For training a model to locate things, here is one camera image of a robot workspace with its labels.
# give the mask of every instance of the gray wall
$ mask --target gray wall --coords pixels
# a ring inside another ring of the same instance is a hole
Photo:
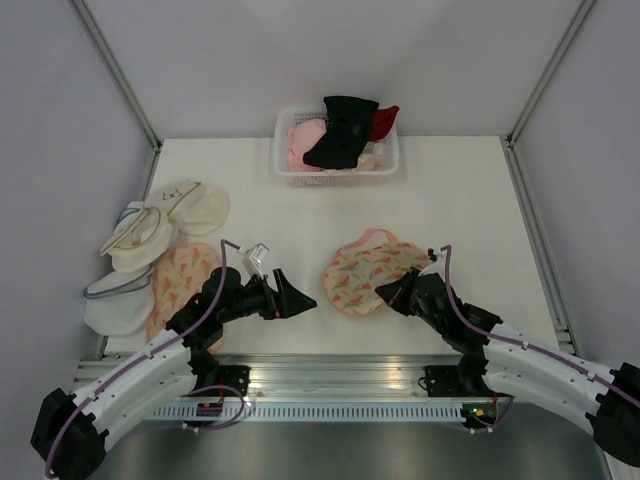
[[[95,343],[82,288],[149,150],[64,0],[3,3],[0,65],[0,477],[32,479],[40,402]]]
[[[271,136],[325,94],[508,133],[579,0],[88,0],[158,134]]]
[[[583,354],[640,364],[640,2],[600,2],[520,142]]]

